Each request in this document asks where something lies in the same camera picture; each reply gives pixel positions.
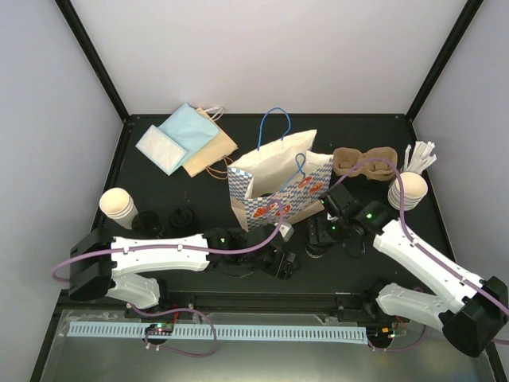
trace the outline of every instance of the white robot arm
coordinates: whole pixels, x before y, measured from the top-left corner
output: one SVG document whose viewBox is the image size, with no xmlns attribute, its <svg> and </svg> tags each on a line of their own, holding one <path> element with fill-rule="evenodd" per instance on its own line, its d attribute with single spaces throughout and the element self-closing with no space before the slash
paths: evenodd
<svg viewBox="0 0 509 382">
<path fill-rule="evenodd" d="M 371 202 L 363 207 L 342 185 L 333 186 L 321 196 L 321 200 L 329 219 L 326 223 L 319 221 L 316 216 L 308 219 L 308 253 L 326 251 L 335 242 L 362 240 L 403 265 L 434 293 L 408 290 L 396 283 L 390 283 L 379 291 L 376 298 L 383 313 L 409 318 L 441 330 L 455 347 L 471 357 L 478 357 L 506 324 L 507 317 L 499 308 L 415 247 L 413 242 L 408 240 L 401 222 L 391 217 L 385 205 Z M 161 286 L 157 280 L 142 277 L 138 273 L 204 271 L 211 261 L 225 260 L 206 251 L 188 250 L 183 246 L 250 248 L 267 238 L 273 230 L 272 226 L 267 225 L 249 232 L 239 228 L 218 228 L 203 235 L 171 240 L 132 240 L 111 236 L 91 238 L 89 235 L 73 248 L 72 254 L 86 253 L 101 245 L 100 248 L 109 247 L 121 251 L 112 253 L 111 261 L 84 264 L 81 267 L 73 264 L 69 295 L 80 301 L 106 295 L 131 302 L 139 309 L 148 309 L 161 301 L 164 291 L 160 292 Z M 262 269 L 280 279 L 287 279 L 300 267 L 295 255 L 282 249 L 282 243 L 289 239 L 292 231 L 291 226 L 285 224 L 280 228 L 281 235 L 275 236 L 264 248 L 243 256 L 227 256 L 226 261 L 246 261 L 253 268 Z M 507 306 L 507 287 L 500 280 L 495 277 L 488 281 L 483 280 L 449 260 L 412 231 L 410 235 L 414 238 L 414 243 L 417 240 L 432 256 Z M 142 245 L 154 244 L 172 244 L 173 248 L 132 250 Z"/>
</svg>

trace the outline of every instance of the stacked paper cups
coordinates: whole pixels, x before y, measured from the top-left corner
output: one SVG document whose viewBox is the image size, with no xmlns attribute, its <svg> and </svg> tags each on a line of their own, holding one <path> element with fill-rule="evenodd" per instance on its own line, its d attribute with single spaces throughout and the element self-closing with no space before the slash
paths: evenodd
<svg viewBox="0 0 509 382">
<path fill-rule="evenodd" d="M 133 198 L 125 189 L 107 190 L 101 196 L 99 207 L 106 216 L 127 229 L 132 229 L 133 219 L 138 215 Z"/>
<path fill-rule="evenodd" d="M 402 173 L 401 179 L 403 180 L 404 197 L 404 211 L 409 211 L 421 201 L 421 199 L 428 193 L 428 184 L 421 175 L 416 173 Z M 389 188 L 387 196 L 390 205 L 395 209 L 400 209 L 400 193 L 399 182 L 396 180 Z"/>
</svg>

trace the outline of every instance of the paper bag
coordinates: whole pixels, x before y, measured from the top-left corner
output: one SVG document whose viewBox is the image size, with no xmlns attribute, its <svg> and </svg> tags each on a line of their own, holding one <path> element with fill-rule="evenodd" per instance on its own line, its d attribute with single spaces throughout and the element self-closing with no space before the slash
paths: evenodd
<svg viewBox="0 0 509 382">
<path fill-rule="evenodd" d="M 196 111 L 203 117 L 210 119 L 201 107 L 198 107 Z M 216 121 L 211 119 L 211 122 L 217 126 Z M 220 131 L 218 135 L 182 165 L 191 177 L 237 150 L 237 144 L 219 126 L 217 128 Z"/>
<path fill-rule="evenodd" d="M 253 150 L 229 165 L 231 208 L 243 229 L 250 230 L 266 223 L 265 212 L 270 199 L 282 201 L 285 221 L 290 224 L 323 210 L 318 197 L 328 188 L 332 155 L 311 151 L 316 134 L 316 130 L 311 130 L 283 136 L 283 140 L 260 146 L 259 150 Z M 305 177 L 297 175 L 281 190 L 296 172 L 296 155 L 299 153 L 305 155 L 302 168 Z M 272 204 L 268 214 L 272 221 L 277 221 L 278 206 Z"/>
</svg>

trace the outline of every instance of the brown paper bag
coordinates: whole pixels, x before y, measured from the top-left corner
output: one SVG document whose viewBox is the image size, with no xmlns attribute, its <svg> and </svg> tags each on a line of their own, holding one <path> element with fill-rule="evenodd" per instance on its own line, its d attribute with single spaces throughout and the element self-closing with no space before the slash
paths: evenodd
<svg viewBox="0 0 509 382">
<path fill-rule="evenodd" d="M 203 117 L 209 118 L 210 116 L 201 108 L 196 109 Z M 227 157 L 235 150 L 238 149 L 237 144 L 217 126 L 220 131 L 213 139 L 203 146 L 196 154 L 182 165 L 191 177 L 201 173 L 210 165 L 220 161 L 222 158 Z"/>
</svg>

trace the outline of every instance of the gray wall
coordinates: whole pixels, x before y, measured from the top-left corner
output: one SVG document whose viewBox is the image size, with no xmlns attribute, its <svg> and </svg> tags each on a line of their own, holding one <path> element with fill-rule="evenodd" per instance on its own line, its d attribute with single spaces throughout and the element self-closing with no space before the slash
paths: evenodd
<svg viewBox="0 0 509 382">
<path fill-rule="evenodd" d="M 465 1 L 72 3 L 131 113 L 404 113 Z"/>
<path fill-rule="evenodd" d="M 121 128 L 53 0 L 0 2 L 0 380 L 29 379 Z"/>
<path fill-rule="evenodd" d="M 507 0 L 484 2 L 415 126 L 437 144 L 430 175 L 459 263 L 509 283 Z M 509 348 L 499 351 L 509 368 Z"/>
</svg>

